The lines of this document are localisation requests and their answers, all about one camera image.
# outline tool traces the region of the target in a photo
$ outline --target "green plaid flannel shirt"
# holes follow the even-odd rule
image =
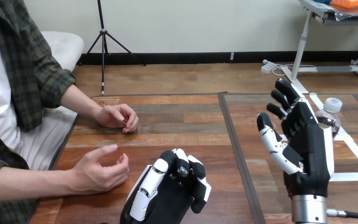
[[[32,130],[42,123],[43,107],[56,108],[75,78],[53,58],[23,0],[0,0],[0,52],[12,91],[17,126],[24,132]],[[29,169],[25,160],[0,139],[0,168],[3,166]],[[26,223],[35,202],[1,202],[0,224]]]

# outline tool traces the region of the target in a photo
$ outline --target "black tripod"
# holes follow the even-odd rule
[[[89,49],[89,51],[87,51],[87,56],[89,55],[89,53],[91,52],[91,50],[93,49],[93,47],[95,46],[95,44],[99,40],[99,38],[102,37],[102,95],[104,95],[105,94],[105,90],[104,90],[104,86],[105,86],[105,74],[104,74],[105,73],[105,57],[110,55],[108,53],[108,45],[106,44],[106,35],[108,37],[112,38],[112,40],[114,40],[118,45],[120,45],[120,47],[122,47],[124,50],[126,50],[129,54],[131,54],[131,55],[134,55],[134,54],[130,50],[128,50],[125,46],[120,44],[120,42],[117,41],[112,35],[110,35],[107,30],[105,30],[105,26],[103,25],[101,0],[98,0],[98,10],[99,10],[99,19],[101,20],[101,31],[99,31],[99,35],[96,38],[96,40],[94,41],[94,43],[91,46],[91,48]],[[142,64],[144,66],[146,66],[146,63],[144,62],[144,60],[140,59],[140,61],[142,62]]]

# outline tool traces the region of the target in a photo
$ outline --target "white wall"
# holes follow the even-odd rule
[[[305,12],[297,0],[101,0],[105,28],[135,53],[295,51]],[[41,30],[99,34],[97,0],[25,0]],[[110,52],[125,52],[108,41]],[[358,27],[312,21],[306,50],[358,50]],[[101,52],[98,44],[93,52]]]

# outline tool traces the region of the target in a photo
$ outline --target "black and white robotic hand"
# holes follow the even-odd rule
[[[294,223],[327,223],[326,197],[334,173],[331,128],[322,129],[305,96],[284,79],[276,81],[271,96],[282,104],[268,104],[267,110],[281,119],[289,143],[274,130],[266,113],[257,126],[268,152],[284,170],[283,177],[292,201]]]
[[[138,179],[120,224],[179,224],[190,207],[202,211],[211,189],[199,160],[182,149],[165,151]]]

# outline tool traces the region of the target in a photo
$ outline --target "tripod leg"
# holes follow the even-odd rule
[[[137,55],[133,54],[130,50],[128,50],[124,45],[122,45],[119,41],[117,41],[112,35],[110,35],[108,32],[106,32],[106,35],[108,35],[110,38],[112,38],[112,40],[114,40],[118,45],[120,45],[120,47],[122,47],[124,50],[126,50],[128,53],[130,53],[131,55],[134,55],[139,61],[142,62],[142,64],[144,66],[146,66],[145,61],[142,58],[139,58]]]
[[[87,54],[89,54],[91,52],[91,50],[93,49],[93,47],[95,46],[96,42],[99,40],[99,38],[102,36],[102,34],[100,33],[98,35],[98,37],[96,38],[96,40],[94,41],[93,45],[91,46],[91,48],[89,49],[89,51],[87,51]]]
[[[105,95],[105,35],[102,35],[102,95]]]
[[[105,46],[105,55],[106,55],[106,57],[105,57],[105,60],[106,60],[106,63],[108,63],[108,57],[109,57],[109,53],[108,53],[108,44],[106,43],[106,34],[102,34],[103,35],[103,37],[104,37],[104,42],[105,42],[105,44],[104,44],[104,46]]]

